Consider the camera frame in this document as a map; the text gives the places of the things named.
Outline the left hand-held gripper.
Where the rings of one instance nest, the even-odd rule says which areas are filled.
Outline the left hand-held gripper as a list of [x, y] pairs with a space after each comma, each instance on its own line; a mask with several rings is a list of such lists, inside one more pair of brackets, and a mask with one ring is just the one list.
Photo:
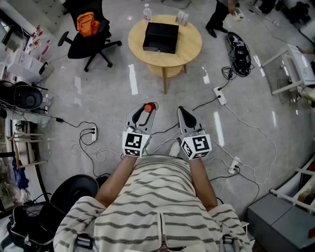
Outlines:
[[[142, 157], [150, 142], [151, 135], [147, 131], [152, 129], [156, 109], [146, 112], [144, 111], [145, 105], [145, 103], [138, 105], [127, 115], [126, 129], [123, 131], [122, 141], [122, 149], [125, 156]], [[146, 115], [146, 120], [140, 124], [141, 130], [139, 130], [135, 127], [143, 111]]]

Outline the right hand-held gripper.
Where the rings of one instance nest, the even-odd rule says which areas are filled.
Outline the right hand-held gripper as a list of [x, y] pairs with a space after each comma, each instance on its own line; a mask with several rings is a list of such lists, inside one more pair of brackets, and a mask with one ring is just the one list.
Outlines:
[[189, 160], [206, 157], [212, 150], [210, 135], [202, 128], [201, 118], [187, 107], [178, 107], [180, 130], [198, 129], [180, 135], [180, 146]]

